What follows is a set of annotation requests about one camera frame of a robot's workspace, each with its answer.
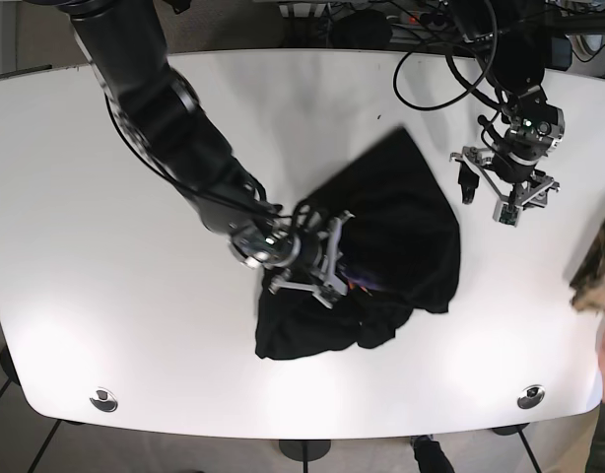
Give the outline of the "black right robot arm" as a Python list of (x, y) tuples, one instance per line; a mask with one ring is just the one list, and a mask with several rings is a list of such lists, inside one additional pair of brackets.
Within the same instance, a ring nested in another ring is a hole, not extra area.
[(51, 5), (68, 16), (128, 148), (190, 203), (210, 232), (227, 237), (240, 262), (276, 271), (273, 293), (306, 291), (326, 307), (347, 295), (349, 286), (337, 263), (342, 228), (351, 213), (324, 221), (306, 202), (290, 216), (269, 202), (189, 82), (168, 64), (152, 2)]

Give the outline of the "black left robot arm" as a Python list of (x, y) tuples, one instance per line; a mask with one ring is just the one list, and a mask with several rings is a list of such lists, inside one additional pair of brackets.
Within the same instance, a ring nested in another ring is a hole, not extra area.
[(496, 195), (495, 222), (515, 227), (522, 213), (544, 208), (559, 183), (537, 168), (563, 140), (563, 111), (549, 104), (542, 82), (549, 53), (536, 27), (526, 28), (522, 1), (446, 1), (443, 16), (458, 37), (431, 32), (426, 44), (443, 45), (445, 62), (462, 87), (494, 116), (478, 117), (482, 147), (451, 154), (459, 164), (462, 201), (469, 205), (481, 181)]

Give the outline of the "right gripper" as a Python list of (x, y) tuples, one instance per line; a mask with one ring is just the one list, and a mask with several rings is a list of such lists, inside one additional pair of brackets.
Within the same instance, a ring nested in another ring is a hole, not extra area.
[(348, 284), (337, 274), (338, 261), (343, 253), (339, 249), (344, 225), (354, 215), (343, 211), (324, 223), (315, 213), (297, 234), (300, 248), (293, 262), (272, 277), (269, 292), (280, 290), (311, 293), (322, 305), (332, 308), (348, 293)]

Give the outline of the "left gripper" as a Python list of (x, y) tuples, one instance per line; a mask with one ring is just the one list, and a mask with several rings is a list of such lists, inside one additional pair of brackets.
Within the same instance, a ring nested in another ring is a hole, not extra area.
[(484, 180), (496, 196), (493, 220), (516, 227), (522, 213), (546, 208), (550, 192), (559, 192), (560, 184), (536, 168), (525, 166), (489, 148), (463, 147), (451, 153), (449, 160), (459, 164), (458, 184), (463, 204), (471, 204)]

